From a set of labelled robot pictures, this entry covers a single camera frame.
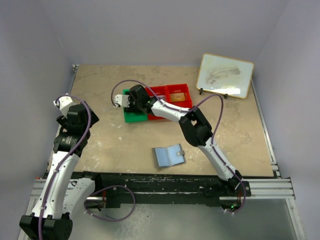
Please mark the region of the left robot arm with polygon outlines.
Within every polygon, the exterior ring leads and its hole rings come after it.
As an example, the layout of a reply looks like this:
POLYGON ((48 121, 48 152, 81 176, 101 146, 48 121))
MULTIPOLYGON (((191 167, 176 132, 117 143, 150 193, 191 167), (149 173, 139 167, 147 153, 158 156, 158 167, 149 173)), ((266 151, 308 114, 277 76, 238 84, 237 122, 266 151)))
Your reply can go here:
POLYGON ((83 173, 71 192, 67 192, 71 177, 84 148, 91 137, 90 128, 99 121, 97 115, 69 95, 54 101, 61 116, 54 139, 50 170, 39 199, 31 213, 23 215, 19 226, 31 240, 67 240, 73 229, 73 216, 83 205, 87 195, 98 196, 103 191, 95 173, 83 173))

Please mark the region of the grey leather card holder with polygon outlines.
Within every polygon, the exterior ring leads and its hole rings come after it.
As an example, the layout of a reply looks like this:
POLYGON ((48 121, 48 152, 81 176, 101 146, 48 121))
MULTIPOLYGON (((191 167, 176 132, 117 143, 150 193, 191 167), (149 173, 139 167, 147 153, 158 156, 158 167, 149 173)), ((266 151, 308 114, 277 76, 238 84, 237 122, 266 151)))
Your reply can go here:
POLYGON ((151 149, 155 167, 157 169, 169 168, 186 163, 185 151, 181 144, 167 147, 154 147, 151 149))

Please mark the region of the green bin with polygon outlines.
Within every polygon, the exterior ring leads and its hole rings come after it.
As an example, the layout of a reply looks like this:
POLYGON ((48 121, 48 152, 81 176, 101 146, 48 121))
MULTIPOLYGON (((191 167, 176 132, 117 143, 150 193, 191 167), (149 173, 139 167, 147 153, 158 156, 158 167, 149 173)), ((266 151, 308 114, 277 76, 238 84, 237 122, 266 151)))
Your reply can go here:
POLYGON ((124 95, 129 95, 129 107, 123 108, 124 121, 126 123, 145 122, 148 120, 147 114, 139 110, 136 106, 136 101, 132 98, 129 89, 122 91, 124 95))

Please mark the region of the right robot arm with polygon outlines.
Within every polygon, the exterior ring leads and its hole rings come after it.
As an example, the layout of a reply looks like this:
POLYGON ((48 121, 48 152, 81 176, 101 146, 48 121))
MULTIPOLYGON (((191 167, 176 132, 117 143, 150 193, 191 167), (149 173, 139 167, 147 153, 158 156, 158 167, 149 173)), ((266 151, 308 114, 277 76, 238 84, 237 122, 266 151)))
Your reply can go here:
POLYGON ((240 172, 228 161, 215 141, 215 134, 220 124, 224 102, 221 101, 220 114, 215 128, 199 109, 199 104, 192 108, 173 105, 156 94, 149 96, 146 89, 137 84, 123 95, 125 109, 144 114, 152 114, 172 122, 178 123, 185 140, 193 147, 199 148, 217 172, 222 181, 222 190, 228 196, 238 191, 245 193, 246 187, 240 172))

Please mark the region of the red bin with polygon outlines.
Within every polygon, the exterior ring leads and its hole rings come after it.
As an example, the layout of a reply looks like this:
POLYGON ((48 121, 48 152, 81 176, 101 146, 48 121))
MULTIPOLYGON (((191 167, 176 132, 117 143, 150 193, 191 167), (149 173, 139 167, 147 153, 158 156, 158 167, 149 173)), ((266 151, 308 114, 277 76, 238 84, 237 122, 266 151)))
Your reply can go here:
POLYGON ((148 120, 167 119, 177 121, 176 114, 169 109, 169 90, 166 85, 145 87, 146 93, 151 97, 151 112, 147 114, 148 120))
POLYGON ((165 100, 168 103, 188 109, 193 106, 189 87, 186 83, 166 85, 164 88, 165 100))

